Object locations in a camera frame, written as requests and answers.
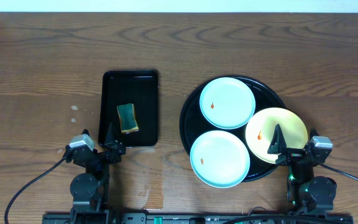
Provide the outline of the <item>green and yellow sponge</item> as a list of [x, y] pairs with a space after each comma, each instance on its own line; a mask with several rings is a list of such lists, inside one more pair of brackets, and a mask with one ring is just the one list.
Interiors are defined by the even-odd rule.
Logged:
[[135, 109], [133, 103], [117, 106], [117, 112], [119, 116], [121, 133], [128, 134], [139, 130], [139, 126], [135, 118]]

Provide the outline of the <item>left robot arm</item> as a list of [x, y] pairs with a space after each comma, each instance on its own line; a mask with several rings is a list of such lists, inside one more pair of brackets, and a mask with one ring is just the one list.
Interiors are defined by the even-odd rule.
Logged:
[[73, 196], [72, 213], [75, 217], [100, 215], [106, 211], [109, 166], [121, 162], [121, 156], [126, 153], [126, 147], [112, 123], [107, 128], [102, 147], [105, 150], [98, 152], [87, 129], [73, 137], [65, 147], [65, 161], [85, 168], [85, 172], [76, 176], [70, 184], [70, 193]]

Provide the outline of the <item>yellow plate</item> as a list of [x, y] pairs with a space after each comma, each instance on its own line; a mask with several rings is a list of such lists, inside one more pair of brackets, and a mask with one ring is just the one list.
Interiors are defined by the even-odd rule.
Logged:
[[277, 124], [281, 127], [287, 147], [302, 149], [308, 142], [304, 122], [292, 111], [267, 108], [257, 112], [247, 123], [245, 138], [250, 151], [270, 164], [278, 158], [277, 154], [267, 153]]

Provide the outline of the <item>light blue plate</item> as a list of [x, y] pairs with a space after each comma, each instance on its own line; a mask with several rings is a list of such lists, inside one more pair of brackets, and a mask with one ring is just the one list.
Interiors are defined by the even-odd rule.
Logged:
[[201, 181], [225, 189], [245, 179], [250, 169], [250, 155], [237, 136], [214, 130], [195, 140], [190, 150], [190, 163]]
[[256, 109], [251, 89], [244, 82], [231, 77], [210, 81], [201, 91], [199, 104], [205, 119], [221, 129], [244, 126]]

